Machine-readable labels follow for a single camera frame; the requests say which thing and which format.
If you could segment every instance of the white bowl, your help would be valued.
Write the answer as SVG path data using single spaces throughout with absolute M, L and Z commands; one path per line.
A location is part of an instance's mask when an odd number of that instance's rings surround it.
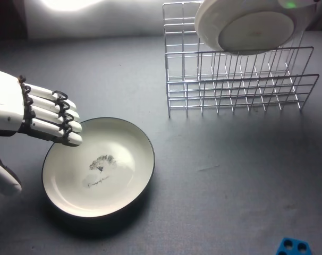
M 50 201 L 67 214 L 106 216 L 146 188 L 154 172 L 154 150 L 148 137 L 124 120 L 95 118 L 82 128 L 82 145 L 52 145 L 44 160 L 43 186 Z
M 314 14 L 314 5 L 286 9 L 277 0 L 205 0 L 194 26 L 212 49 L 250 55 L 300 35 Z

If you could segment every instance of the gray table surface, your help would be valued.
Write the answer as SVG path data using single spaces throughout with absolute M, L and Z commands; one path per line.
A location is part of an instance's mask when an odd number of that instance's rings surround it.
M 45 213 L 41 167 L 51 142 L 0 138 L 0 157 L 23 183 L 0 195 L 0 254 L 275 254 L 285 236 L 322 255 L 322 32 L 307 73 L 320 79 L 303 114 L 278 107 L 168 119 L 161 37 L 0 42 L 0 70 L 66 92 L 82 120 L 128 120 L 150 137 L 155 174 L 125 228 L 85 238 Z

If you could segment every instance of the black hole on blue block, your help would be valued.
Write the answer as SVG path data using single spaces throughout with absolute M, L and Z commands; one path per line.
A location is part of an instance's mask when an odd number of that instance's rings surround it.
M 292 243 L 292 241 L 291 241 L 291 240 L 285 240 L 285 241 L 284 241 L 284 246 L 285 246 L 285 248 L 286 248 L 286 249 L 288 249 L 288 250 L 292 250 L 293 243 Z
M 300 244 L 298 244 L 298 250 L 299 250 L 301 253 L 306 253 L 306 250 L 307 250 L 306 244 L 304 244 L 304 243 L 300 243 Z

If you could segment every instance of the blue block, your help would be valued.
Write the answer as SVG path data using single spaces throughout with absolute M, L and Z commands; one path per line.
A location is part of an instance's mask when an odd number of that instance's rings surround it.
M 307 242 L 285 237 L 276 255 L 311 255 L 311 250 Z

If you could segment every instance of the silver dish rack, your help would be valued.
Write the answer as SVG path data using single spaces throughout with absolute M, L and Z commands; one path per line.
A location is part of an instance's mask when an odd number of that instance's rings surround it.
M 249 112 L 297 105 L 302 110 L 319 78 L 305 74 L 313 47 L 303 34 L 288 44 L 253 55 L 212 51 L 197 36 L 194 17 L 203 1 L 163 5 L 168 115 L 171 109 L 223 108 Z

